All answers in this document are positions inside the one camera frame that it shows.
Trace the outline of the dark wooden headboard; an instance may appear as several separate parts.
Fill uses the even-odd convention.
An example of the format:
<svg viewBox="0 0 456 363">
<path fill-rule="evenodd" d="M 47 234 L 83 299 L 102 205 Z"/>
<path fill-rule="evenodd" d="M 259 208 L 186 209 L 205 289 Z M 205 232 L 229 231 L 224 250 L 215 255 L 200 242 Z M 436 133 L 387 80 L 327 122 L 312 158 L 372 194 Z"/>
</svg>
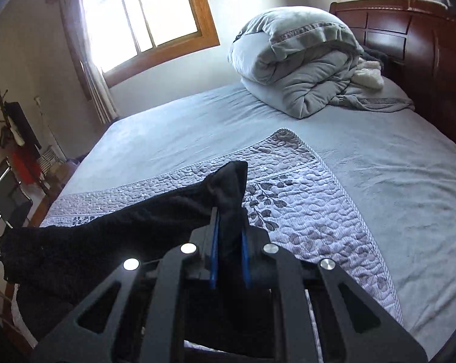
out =
<svg viewBox="0 0 456 363">
<path fill-rule="evenodd" d="M 340 1 L 330 12 L 360 44 L 387 55 L 386 77 L 456 143 L 456 15 L 429 0 Z"/>
</svg>

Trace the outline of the folded grey duvet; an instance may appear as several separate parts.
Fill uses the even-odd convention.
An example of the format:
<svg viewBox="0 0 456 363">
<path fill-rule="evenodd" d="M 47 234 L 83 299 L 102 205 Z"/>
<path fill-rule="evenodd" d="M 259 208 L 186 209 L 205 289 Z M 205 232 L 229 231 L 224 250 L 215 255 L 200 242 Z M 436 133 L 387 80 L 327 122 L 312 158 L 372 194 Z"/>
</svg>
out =
<svg viewBox="0 0 456 363">
<path fill-rule="evenodd" d="M 381 90 L 351 81 L 358 58 L 381 63 Z M 296 119 L 326 106 L 368 112 L 414 107 L 383 75 L 384 54 L 366 50 L 341 19 L 310 7 L 272 8 L 252 18 L 230 46 L 229 64 L 244 87 L 266 105 Z"/>
</svg>

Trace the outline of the wooden coat rack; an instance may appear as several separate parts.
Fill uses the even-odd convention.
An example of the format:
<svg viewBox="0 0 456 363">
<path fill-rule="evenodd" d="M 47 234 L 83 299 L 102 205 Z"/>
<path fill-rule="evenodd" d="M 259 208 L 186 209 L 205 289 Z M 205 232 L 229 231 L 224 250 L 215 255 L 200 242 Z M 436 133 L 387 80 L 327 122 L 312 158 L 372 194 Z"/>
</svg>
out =
<svg viewBox="0 0 456 363">
<path fill-rule="evenodd" d="M 14 139 L 13 133 L 11 131 L 11 123 L 8 119 L 8 113 L 5 108 L 4 97 L 7 93 L 8 90 L 6 90 L 5 93 L 2 93 L 0 89 L 0 110 L 2 112 L 2 119 L 0 120 L 0 148 L 2 149 L 5 149 L 8 143 Z"/>
</svg>

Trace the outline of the black pants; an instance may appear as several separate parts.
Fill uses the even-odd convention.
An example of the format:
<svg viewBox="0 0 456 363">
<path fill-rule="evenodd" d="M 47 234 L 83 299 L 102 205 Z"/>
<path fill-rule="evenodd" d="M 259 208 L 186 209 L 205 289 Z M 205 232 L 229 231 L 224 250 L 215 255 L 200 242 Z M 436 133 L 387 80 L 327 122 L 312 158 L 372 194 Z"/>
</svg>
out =
<svg viewBox="0 0 456 363">
<path fill-rule="evenodd" d="M 46 336 L 124 260 L 157 260 L 208 224 L 212 208 L 225 233 L 240 226 L 247 162 L 229 162 L 203 181 L 74 227 L 5 232 L 0 252 L 16 303 L 36 340 Z"/>
</svg>

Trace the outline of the red hanging garment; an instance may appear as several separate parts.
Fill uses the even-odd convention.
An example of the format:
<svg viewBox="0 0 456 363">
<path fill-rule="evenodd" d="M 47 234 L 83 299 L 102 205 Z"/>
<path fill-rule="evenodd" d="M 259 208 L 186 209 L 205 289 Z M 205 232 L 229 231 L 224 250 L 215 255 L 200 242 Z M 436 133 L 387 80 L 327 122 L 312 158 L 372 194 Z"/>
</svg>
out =
<svg viewBox="0 0 456 363">
<path fill-rule="evenodd" d="M 25 185 L 36 184 L 42 173 L 36 159 L 23 147 L 16 147 L 11 154 L 11 163 Z"/>
</svg>

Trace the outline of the grey curtain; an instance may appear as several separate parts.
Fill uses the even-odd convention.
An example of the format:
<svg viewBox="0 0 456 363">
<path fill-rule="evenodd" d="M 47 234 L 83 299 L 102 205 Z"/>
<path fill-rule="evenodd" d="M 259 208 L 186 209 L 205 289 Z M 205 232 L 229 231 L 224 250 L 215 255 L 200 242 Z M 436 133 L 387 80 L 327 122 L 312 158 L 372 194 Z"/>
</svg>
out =
<svg viewBox="0 0 456 363">
<path fill-rule="evenodd" d="M 99 120 L 109 126 L 119 115 L 103 73 L 93 61 L 83 0 L 59 0 L 59 6 L 66 36 L 82 68 Z"/>
</svg>

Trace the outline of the white fluffy cloth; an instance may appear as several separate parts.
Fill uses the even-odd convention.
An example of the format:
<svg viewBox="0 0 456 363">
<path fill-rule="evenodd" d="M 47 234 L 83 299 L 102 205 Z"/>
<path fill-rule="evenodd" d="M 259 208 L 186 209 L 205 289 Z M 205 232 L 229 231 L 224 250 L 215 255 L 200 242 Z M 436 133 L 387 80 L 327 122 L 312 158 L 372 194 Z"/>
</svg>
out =
<svg viewBox="0 0 456 363">
<path fill-rule="evenodd" d="M 381 74 L 381 63 L 376 60 L 358 58 L 357 66 L 351 77 L 351 81 L 363 87 L 375 90 L 384 88 L 384 80 Z"/>
</svg>

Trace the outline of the light blue bed sheet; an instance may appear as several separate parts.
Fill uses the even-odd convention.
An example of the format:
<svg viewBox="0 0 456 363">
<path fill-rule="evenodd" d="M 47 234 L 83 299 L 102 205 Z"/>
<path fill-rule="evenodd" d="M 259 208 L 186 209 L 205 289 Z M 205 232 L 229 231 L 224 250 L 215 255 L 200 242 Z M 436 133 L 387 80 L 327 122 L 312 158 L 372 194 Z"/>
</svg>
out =
<svg viewBox="0 0 456 363">
<path fill-rule="evenodd" d="M 280 128 L 323 159 L 355 202 L 429 356 L 456 329 L 456 144 L 417 113 L 327 106 L 297 120 L 236 83 L 113 124 L 65 194 L 114 188 L 223 156 Z"/>
</svg>

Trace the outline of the large wooden frame window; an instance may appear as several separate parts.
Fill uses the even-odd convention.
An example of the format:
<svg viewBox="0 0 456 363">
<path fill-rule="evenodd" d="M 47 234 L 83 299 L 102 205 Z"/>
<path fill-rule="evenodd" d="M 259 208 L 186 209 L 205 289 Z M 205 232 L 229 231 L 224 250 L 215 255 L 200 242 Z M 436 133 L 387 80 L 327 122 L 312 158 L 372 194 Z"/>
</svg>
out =
<svg viewBox="0 0 456 363">
<path fill-rule="evenodd" d="M 207 0 L 82 0 L 81 6 L 93 60 L 109 87 L 220 43 Z"/>
</svg>

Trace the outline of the grey quilted bed runner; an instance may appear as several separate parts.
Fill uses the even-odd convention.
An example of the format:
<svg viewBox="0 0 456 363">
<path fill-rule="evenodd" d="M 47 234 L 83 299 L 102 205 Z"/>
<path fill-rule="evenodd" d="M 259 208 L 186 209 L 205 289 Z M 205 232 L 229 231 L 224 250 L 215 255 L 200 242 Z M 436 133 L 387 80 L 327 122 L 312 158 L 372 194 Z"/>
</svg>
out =
<svg viewBox="0 0 456 363">
<path fill-rule="evenodd" d="M 247 162 L 240 226 L 219 214 L 215 289 L 187 242 L 130 257 L 57 324 L 37 362 L 402 362 L 425 352 L 401 325 L 386 264 L 350 196 L 312 148 L 278 129 L 248 148 L 151 179 L 59 198 L 43 227 L 74 227 Z M 242 232 L 268 232 L 267 288 L 246 288 Z"/>
</svg>

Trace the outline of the black chrome chair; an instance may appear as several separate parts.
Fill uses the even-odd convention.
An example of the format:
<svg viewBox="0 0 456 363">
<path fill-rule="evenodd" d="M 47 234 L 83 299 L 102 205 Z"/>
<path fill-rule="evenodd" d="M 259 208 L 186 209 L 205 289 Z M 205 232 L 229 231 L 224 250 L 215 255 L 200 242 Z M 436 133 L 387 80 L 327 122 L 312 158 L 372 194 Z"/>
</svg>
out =
<svg viewBox="0 0 456 363">
<path fill-rule="evenodd" d="M 0 162 L 0 221 L 5 228 L 21 228 L 32 207 L 32 199 L 21 187 L 21 182 L 5 157 Z"/>
</svg>

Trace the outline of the cardboard box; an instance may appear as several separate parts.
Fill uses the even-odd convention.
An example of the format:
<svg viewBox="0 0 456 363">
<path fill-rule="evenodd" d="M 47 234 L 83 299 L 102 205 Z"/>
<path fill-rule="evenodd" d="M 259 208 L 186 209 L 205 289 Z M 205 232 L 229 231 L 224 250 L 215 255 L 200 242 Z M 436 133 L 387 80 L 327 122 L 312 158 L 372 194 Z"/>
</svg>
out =
<svg viewBox="0 0 456 363">
<path fill-rule="evenodd" d="M 56 193 L 60 193 L 77 168 L 78 165 L 72 161 L 56 164 L 47 173 L 47 182 Z"/>
</svg>

